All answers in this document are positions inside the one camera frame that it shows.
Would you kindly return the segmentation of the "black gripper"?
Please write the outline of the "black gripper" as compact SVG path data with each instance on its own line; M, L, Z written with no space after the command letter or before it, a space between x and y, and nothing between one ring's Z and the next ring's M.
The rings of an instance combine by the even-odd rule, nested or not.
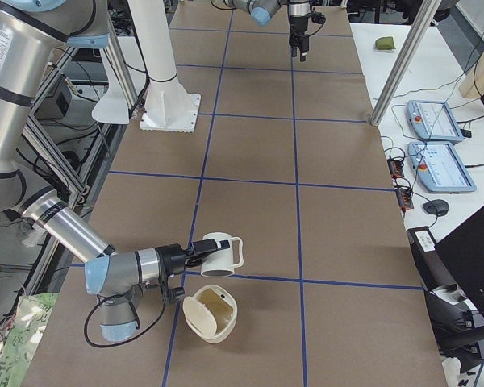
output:
M156 248L160 261L160 278L180 275L185 271L185 266L201 266L209 255L229 247L228 240L217 242L214 239L195 241L187 249L177 243L160 246Z
M308 20L311 13L309 1L290 0L287 2L287 16L290 26L289 45L291 57L300 52L300 61L305 62L309 50L309 37L307 37Z

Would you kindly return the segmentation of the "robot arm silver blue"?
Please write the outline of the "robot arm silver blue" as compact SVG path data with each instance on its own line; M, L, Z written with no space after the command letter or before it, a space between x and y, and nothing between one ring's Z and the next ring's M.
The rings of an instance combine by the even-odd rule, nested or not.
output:
M324 16L314 12L312 1L272 1L272 0L243 0L243 1L211 1L211 5L219 10L241 10L249 14L252 20L263 27L283 7L286 8L289 25L289 46L293 58L299 57L305 62L310 50L310 35L307 33L309 21L321 18L320 25L324 24Z
M0 1L0 213L13 210L43 229L84 264L86 290L98 303L106 347L138 339L137 306L158 288L165 305L185 291L169 278L232 249L229 236L117 252L73 204L86 187L35 112L80 48L104 49L115 61L129 106L141 98L127 74L105 1Z

